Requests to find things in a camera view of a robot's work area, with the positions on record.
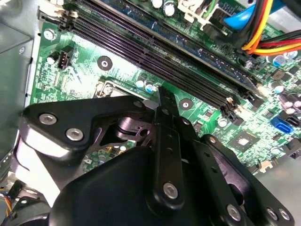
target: white connector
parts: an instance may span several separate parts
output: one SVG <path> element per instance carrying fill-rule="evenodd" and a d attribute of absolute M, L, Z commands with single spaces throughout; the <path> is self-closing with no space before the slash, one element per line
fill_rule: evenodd
<path fill-rule="evenodd" d="M 184 19 L 190 23 L 193 23 L 196 19 L 201 24 L 200 30 L 203 30 L 203 27 L 210 23 L 209 19 L 218 8 L 218 4 L 216 4 L 210 14 L 207 17 L 203 17 L 209 8 L 208 6 L 199 12 L 197 9 L 203 4 L 203 2 L 204 0 L 179 0 L 178 3 L 178 9 L 185 13 Z"/>
<path fill-rule="evenodd" d="M 65 11 L 62 7 L 63 0 L 40 0 L 39 7 L 40 11 L 47 14 L 48 16 L 61 17 Z"/>

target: black cable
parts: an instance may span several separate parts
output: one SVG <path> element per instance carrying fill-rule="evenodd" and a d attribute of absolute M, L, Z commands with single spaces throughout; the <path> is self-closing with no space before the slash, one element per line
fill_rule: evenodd
<path fill-rule="evenodd" d="M 264 5 L 264 0 L 260 0 L 258 2 L 258 4 L 256 4 L 256 6 L 255 6 L 254 17 L 253 17 L 252 23 L 250 25 L 249 35 L 248 35 L 248 39 L 247 39 L 248 43 L 250 42 L 250 40 L 253 37 L 253 34 L 254 34 L 254 32 L 256 30 L 256 27 L 257 27 L 257 24 L 260 22 L 261 11 L 264 10 L 263 5 Z"/>
<path fill-rule="evenodd" d="M 269 43 L 269 42 L 273 42 L 273 41 L 282 41 L 282 40 L 286 40 L 286 39 L 295 39 L 295 38 L 301 38 L 301 30 L 289 32 L 289 33 L 279 35 L 279 36 L 271 38 L 271 39 L 265 39 L 265 40 L 260 41 L 259 43 L 263 44 L 263 43 Z"/>

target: red wire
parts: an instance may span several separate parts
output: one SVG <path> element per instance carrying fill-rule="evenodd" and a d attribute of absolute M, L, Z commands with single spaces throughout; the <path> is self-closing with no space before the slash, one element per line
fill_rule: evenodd
<path fill-rule="evenodd" d="M 268 42 L 259 44 L 260 47 L 273 47 L 273 46 L 283 46 L 283 45 L 290 45 L 290 44 L 301 44 L 301 39 L 288 39 L 284 41 L 276 41 L 276 42 Z"/>
<path fill-rule="evenodd" d="M 256 55 L 260 55 L 260 56 L 275 56 L 275 55 L 280 55 L 280 54 L 284 54 L 284 53 L 287 53 L 287 52 L 292 52 L 292 51 L 295 51 L 295 50 L 301 50 L 301 46 L 297 46 L 295 48 L 290 48 L 290 49 L 287 49 L 287 50 L 284 50 L 284 51 L 279 51 L 279 52 L 276 52 L 276 53 L 254 53 Z"/>

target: gray metal panel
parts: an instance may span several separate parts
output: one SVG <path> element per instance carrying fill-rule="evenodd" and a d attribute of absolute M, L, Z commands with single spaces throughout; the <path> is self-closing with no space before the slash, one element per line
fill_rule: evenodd
<path fill-rule="evenodd" d="M 279 165 L 264 174 L 257 174 L 260 182 L 291 212 L 295 225 L 301 226 L 301 157 L 279 159 Z"/>
<path fill-rule="evenodd" d="M 38 0 L 11 0 L 0 7 L 0 23 L 31 38 L 38 30 Z"/>
<path fill-rule="evenodd" d="M 4 41 L 11 45 L 14 37 L 5 34 Z M 18 119 L 25 99 L 28 65 L 32 55 L 32 40 L 25 36 L 25 43 L 0 54 L 0 158 L 12 148 L 19 126 Z"/>

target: black ram slot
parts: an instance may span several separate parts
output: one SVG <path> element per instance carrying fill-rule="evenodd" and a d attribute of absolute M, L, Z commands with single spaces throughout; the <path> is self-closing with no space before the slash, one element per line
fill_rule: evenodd
<path fill-rule="evenodd" d="M 84 27 L 82 27 L 81 30 L 73 29 L 73 30 L 71 30 L 71 32 L 73 32 L 77 36 L 80 36 L 80 37 L 86 39 L 87 41 L 90 41 L 91 43 L 93 43 L 97 46 L 100 46 L 100 47 L 114 53 L 115 55 L 131 62 L 132 64 L 140 67 L 141 69 L 146 70 L 149 73 L 152 73 L 152 74 L 158 76 L 159 78 L 175 85 L 177 88 L 186 91 L 187 93 L 195 96 L 196 98 L 199 98 L 200 100 L 208 103 L 209 105 L 211 105 L 217 109 L 220 109 L 225 104 L 220 100 L 214 99 L 213 97 L 208 98 L 207 95 L 204 96 L 202 94 L 202 92 L 200 92 L 199 89 L 196 90 L 194 88 L 191 88 L 191 84 L 176 78 L 168 71 L 164 71 L 164 70 L 156 67 L 155 65 L 149 64 L 145 60 L 129 53 L 126 49 L 114 47 L 114 45 L 112 43 L 110 43 L 110 41 L 103 39 L 102 37 L 96 35 L 93 32 L 90 32 L 89 30 L 87 30 Z"/>
<path fill-rule="evenodd" d="M 237 90 L 238 88 L 240 88 L 240 90 L 246 90 L 245 87 L 241 86 L 236 81 L 233 81 L 232 79 L 228 79 L 228 77 L 226 77 L 226 78 L 222 77 L 221 74 L 217 73 L 215 68 L 209 67 L 208 65 L 204 64 L 203 62 L 201 62 L 199 60 L 196 60 L 195 58 L 190 57 L 189 55 L 187 55 L 184 52 L 175 51 L 173 46 L 165 44 L 160 39 L 158 39 L 155 36 L 143 31 L 139 27 L 135 26 L 135 24 L 128 22 L 127 20 L 121 18 L 120 16 L 111 13 L 110 11 L 103 8 L 102 6 L 100 6 L 100 5 L 98 5 L 94 2 L 91 2 L 89 0 L 78 0 L 78 2 L 80 2 L 82 5 L 84 5 L 86 7 L 89 7 L 93 11 L 99 13 L 102 17 L 105 17 L 106 19 L 115 22 L 116 24 L 120 25 L 121 27 L 128 29 L 130 32 L 134 33 L 135 35 L 138 35 L 138 36 L 140 36 L 144 39 L 147 39 L 147 40 L 152 40 L 154 45 L 164 49 L 166 52 L 169 52 L 169 53 L 177 56 L 181 61 L 186 62 L 186 63 L 196 67 L 198 70 L 203 71 L 206 74 L 209 74 L 210 76 L 212 76 L 217 81 L 224 84 L 225 86 L 227 86 L 231 89 L 234 89 L 234 90 Z M 129 1 L 126 1 L 126 2 L 127 2 L 127 4 L 131 5 L 131 7 L 135 8 L 135 10 L 137 10 L 139 12 L 143 12 L 143 15 L 146 18 L 154 20 L 154 21 L 158 21 L 155 17 L 153 17 L 153 16 L 149 15 L 148 13 L 142 11 L 140 8 L 136 7 L 133 3 L 129 2 Z M 220 59 L 221 61 L 224 61 L 224 62 L 230 64 L 231 67 L 233 67 L 235 70 L 237 70 L 238 72 L 240 72 L 243 75 L 248 74 L 247 72 L 244 72 L 241 69 L 235 67 L 233 65 L 233 63 L 230 62 L 228 59 L 218 56 L 216 53 L 211 51 L 206 46 L 203 46 L 202 44 L 194 41 L 193 39 L 191 39 L 189 37 L 186 37 L 185 35 L 178 32 L 177 30 L 170 27 L 169 25 L 162 24 L 162 23 L 160 23 L 160 21 L 158 21 L 158 23 L 160 25 L 164 26 L 164 28 L 168 29 L 170 32 L 177 34 L 181 39 L 187 40 L 189 43 L 194 45 L 195 48 L 202 48 L 203 51 L 207 51 L 208 53 L 210 53 L 210 55 L 214 56 L 215 58 Z"/>
<path fill-rule="evenodd" d="M 76 22 L 81 24 L 84 27 L 89 28 L 90 30 L 93 30 L 96 34 L 99 34 L 99 35 L 107 38 L 108 40 L 111 40 L 115 43 L 117 42 L 118 44 L 121 44 L 125 48 L 128 48 L 129 46 L 132 46 L 133 48 L 138 48 L 140 50 L 139 56 L 143 57 L 144 59 L 148 60 L 149 62 L 152 62 L 153 64 L 160 66 L 164 70 L 168 70 L 168 71 L 172 72 L 172 74 L 177 75 L 177 77 L 179 77 L 182 80 L 185 80 L 191 84 L 202 84 L 204 87 L 203 91 L 207 92 L 208 96 L 210 96 L 209 94 L 212 93 L 213 90 L 219 91 L 220 95 L 217 98 L 219 98 L 221 101 L 225 100 L 225 98 L 230 96 L 229 93 L 224 92 L 223 90 L 219 89 L 217 86 L 214 86 L 213 84 L 210 84 L 210 82 L 206 81 L 205 79 L 202 79 L 199 74 L 197 74 L 193 71 L 190 71 L 186 68 L 181 68 L 178 65 L 173 64 L 170 61 L 162 58 L 161 56 L 148 51 L 146 49 L 146 46 L 144 46 L 144 47 L 138 46 L 137 42 L 133 42 L 132 40 L 121 36 L 121 34 L 117 33 L 116 31 L 112 30 L 111 28 L 108 28 L 105 25 L 100 24 L 99 22 L 87 17 L 86 20 L 88 20 L 88 19 L 89 19 L 90 23 L 97 26 L 99 29 L 96 29 L 96 28 L 91 29 L 92 24 L 90 24 L 88 22 L 84 22 L 82 19 L 77 19 Z M 122 42 L 120 42 L 120 40 L 116 40 L 116 38 L 114 38 L 114 37 L 121 38 Z"/>

